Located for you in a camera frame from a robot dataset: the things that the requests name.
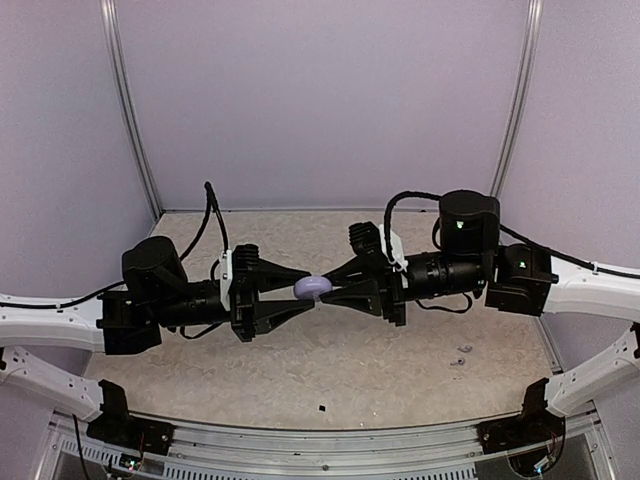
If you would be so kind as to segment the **purple round charging case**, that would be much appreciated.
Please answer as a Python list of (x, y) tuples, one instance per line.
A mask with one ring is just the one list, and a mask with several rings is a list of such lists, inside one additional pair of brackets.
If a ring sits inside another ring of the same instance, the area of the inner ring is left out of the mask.
[(331, 292), (333, 285), (324, 276), (305, 276), (297, 280), (293, 286), (294, 297), (298, 300), (319, 301), (320, 297)]

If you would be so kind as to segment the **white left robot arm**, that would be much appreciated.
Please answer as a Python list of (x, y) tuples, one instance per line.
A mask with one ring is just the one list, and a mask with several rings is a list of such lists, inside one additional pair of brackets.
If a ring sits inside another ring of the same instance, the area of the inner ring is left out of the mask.
[(92, 298), (1, 298), (1, 381), (21, 387), (54, 408), (102, 430), (121, 445), (140, 434), (124, 389), (89, 380), (31, 353), (61, 346), (105, 355), (138, 355), (162, 342), (161, 332), (229, 324), (243, 342), (314, 308), (311, 299), (263, 300), (261, 294), (294, 285), (306, 272), (263, 260), (253, 244), (222, 252), (219, 279), (188, 279), (173, 242), (154, 236), (122, 257), (124, 289)]

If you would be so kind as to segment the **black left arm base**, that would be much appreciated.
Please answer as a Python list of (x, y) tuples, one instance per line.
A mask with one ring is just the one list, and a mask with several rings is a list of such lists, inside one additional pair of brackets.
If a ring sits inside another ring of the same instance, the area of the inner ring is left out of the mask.
[(100, 380), (98, 385), (102, 393), (99, 416), (88, 423), (87, 436), (143, 454), (167, 456), (175, 426), (131, 414), (121, 386), (107, 380)]

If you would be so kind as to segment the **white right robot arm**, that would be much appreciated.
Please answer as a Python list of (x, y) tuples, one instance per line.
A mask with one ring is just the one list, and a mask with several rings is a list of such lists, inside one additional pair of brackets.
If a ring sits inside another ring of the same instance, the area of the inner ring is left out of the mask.
[[(404, 199), (437, 202), (432, 230), (437, 249), (403, 252), (391, 229), (392, 213)], [(406, 305), (462, 294), (484, 298), (489, 308), (525, 316), (581, 313), (627, 320), (630, 327), (611, 346), (568, 372), (530, 385), (511, 433), (535, 442), (551, 424), (584, 403), (639, 377), (639, 273), (598, 266), (540, 245), (500, 222), (499, 201), (470, 190), (444, 195), (419, 191), (396, 194), (383, 223), (350, 227), (354, 258), (327, 274), (333, 288), (325, 304), (381, 316), (402, 326)]]

